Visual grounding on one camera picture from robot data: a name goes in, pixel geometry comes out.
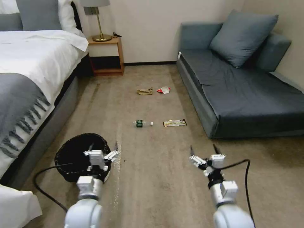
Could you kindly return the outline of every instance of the nightstand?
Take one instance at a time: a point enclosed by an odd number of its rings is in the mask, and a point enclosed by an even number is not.
[[[88,41],[90,62],[94,76],[124,75],[124,56],[120,37],[112,38],[105,42],[95,42],[91,37]],[[114,67],[108,68],[108,66],[105,67],[104,65],[113,64],[107,64],[106,61],[116,61],[116,63]]]

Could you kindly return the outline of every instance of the bottle label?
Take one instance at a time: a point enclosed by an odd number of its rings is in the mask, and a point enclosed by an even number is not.
[[[136,127],[142,127],[143,126],[143,120],[136,120]]]

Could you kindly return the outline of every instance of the sofa armrest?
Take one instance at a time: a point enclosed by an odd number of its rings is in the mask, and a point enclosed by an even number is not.
[[[222,27],[222,23],[185,22],[180,26],[182,49],[207,49]]]
[[[261,47],[256,66],[266,72],[275,71],[290,44],[283,35],[271,33]]]

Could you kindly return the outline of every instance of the white bedsheet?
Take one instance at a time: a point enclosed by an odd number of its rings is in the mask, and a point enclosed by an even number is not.
[[[30,124],[34,129],[31,135],[16,128],[25,143],[12,137],[10,140],[19,151],[54,109],[64,81],[86,55],[87,46],[85,38],[60,30],[0,32],[0,73],[19,73],[28,77],[51,103],[50,107],[42,104],[47,112],[37,110],[42,118],[36,119],[37,125]],[[0,151],[0,177],[13,160]],[[32,192],[0,185],[0,227],[21,228],[41,214],[38,199]]]
[[[86,38],[62,30],[0,32],[0,73],[28,77],[52,104],[87,47]]]

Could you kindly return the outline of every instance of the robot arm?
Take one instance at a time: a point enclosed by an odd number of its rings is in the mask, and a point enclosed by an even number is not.
[[[113,162],[120,154],[117,150],[110,152],[106,156],[103,156],[101,150],[89,150],[84,153],[90,156],[91,165],[88,167],[88,171],[93,168],[107,171],[108,167],[105,165],[105,161]],[[98,201],[101,197],[103,181],[96,178],[96,175],[78,178],[79,201],[67,211],[64,228],[100,227],[102,206]]]
[[[221,173],[225,155],[211,155],[209,159],[195,156],[191,148],[190,161],[204,171],[209,179],[208,188],[211,192],[216,212],[213,215],[216,228],[254,228],[250,215],[236,205],[238,186],[235,181],[226,181]]]

